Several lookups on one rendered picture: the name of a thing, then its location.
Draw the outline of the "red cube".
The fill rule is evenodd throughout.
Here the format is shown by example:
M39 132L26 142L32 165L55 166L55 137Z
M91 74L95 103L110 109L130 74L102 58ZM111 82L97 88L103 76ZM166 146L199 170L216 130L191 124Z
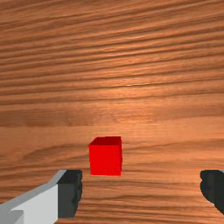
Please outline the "red cube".
M88 147L92 175L121 175L123 152L119 136L99 136Z

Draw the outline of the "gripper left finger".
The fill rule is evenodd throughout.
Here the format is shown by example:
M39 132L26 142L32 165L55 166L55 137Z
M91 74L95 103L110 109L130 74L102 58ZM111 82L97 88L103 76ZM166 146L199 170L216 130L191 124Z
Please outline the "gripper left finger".
M59 170L49 182L1 204L0 224L56 224L59 218L73 218L81 181L81 170Z

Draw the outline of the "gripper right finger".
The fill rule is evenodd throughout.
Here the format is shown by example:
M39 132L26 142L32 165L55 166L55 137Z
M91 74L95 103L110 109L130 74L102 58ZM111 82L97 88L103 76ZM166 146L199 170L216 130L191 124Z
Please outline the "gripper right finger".
M224 215L224 170L200 172L202 195Z

